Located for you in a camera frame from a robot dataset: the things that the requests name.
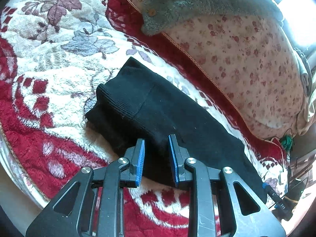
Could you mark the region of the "black knit pants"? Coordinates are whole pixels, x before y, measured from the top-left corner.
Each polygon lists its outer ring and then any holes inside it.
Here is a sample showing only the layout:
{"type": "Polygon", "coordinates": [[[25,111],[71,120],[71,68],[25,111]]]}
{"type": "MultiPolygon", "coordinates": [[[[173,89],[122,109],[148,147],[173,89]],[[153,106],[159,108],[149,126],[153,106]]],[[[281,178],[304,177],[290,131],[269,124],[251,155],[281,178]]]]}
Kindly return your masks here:
{"type": "Polygon", "coordinates": [[[227,132],[204,108],[165,78],[129,58],[113,79],[96,89],[86,118],[122,156],[145,140],[143,175],[172,186],[169,135],[206,166],[233,168],[266,202],[262,180],[246,157],[242,141],[227,132]]]}

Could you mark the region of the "beige floral quilt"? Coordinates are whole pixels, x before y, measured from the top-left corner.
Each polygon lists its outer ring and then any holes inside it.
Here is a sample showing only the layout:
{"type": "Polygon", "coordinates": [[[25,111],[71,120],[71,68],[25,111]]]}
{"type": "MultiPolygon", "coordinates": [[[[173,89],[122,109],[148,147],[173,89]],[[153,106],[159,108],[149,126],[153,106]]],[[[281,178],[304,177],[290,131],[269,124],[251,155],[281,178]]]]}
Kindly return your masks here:
{"type": "MultiPolygon", "coordinates": [[[[130,1],[142,12],[144,0],[130,1]]],[[[197,16],[162,32],[226,93],[255,135],[303,135],[315,122],[310,74],[282,22],[216,14],[197,16]]]]}

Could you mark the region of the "grey fleece garment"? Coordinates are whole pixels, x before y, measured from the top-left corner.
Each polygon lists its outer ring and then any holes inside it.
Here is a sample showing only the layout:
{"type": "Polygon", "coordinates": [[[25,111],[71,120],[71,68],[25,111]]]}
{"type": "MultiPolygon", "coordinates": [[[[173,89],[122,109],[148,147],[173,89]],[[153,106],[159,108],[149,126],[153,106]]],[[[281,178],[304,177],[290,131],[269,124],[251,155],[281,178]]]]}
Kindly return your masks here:
{"type": "Polygon", "coordinates": [[[216,14],[283,21],[283,14],[273,0],[144,0],[142,31],[152,36],[191,18],[216,14]]]}

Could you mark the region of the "red white floral blanket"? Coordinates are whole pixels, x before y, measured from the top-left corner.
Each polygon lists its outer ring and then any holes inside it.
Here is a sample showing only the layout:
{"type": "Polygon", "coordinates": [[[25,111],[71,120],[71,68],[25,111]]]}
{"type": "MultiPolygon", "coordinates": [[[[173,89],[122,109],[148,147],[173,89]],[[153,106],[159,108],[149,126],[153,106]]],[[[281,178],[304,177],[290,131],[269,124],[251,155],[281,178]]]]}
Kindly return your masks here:
{"type": "Polygon", "coordinates": [[[203,106],[232,135],[261,179],[288,189],[285,153],[263,141],[237,111],[219,104],[217,84],[167,34],[171,58],[139,32],[130,0],[10,0],[1,12],[1,164],[38,207],[45,207],[79,168],[105,166],[115,154],[87,126],[99,84],[134,57],[203,106]]]}

